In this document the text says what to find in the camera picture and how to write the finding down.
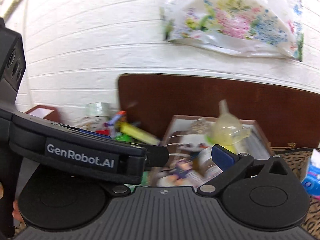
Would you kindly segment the person's left hand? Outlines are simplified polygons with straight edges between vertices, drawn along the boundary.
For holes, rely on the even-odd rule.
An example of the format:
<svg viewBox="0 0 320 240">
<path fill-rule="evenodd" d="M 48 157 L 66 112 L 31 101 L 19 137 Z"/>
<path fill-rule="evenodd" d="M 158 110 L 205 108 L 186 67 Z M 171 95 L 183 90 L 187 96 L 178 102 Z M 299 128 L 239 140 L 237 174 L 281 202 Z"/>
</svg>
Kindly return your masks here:
<svg viewBox="0 0 320 240">
<path fill-rule="evenodd" d="M 4 187 L 3 187 L 3 185 L 0 183 L 0 199 L 2 199 L 3 196 L 4 196 Z M 20 214 L 20 211 L 19 211 L 19 208 L 18 208 L 18 200 L 17 200 L 17 199 L 14 200 L 12 206 L 13 206 L 13 209 L 14 209 L 13 212 L 12 212 L 13 218 L 14 218 L 15 220 L 23 223 L 24 220 L 23 220 L 23 218 L 22 218 L 22 216 L 21 216 L 21 214 Z"/>
</svg>

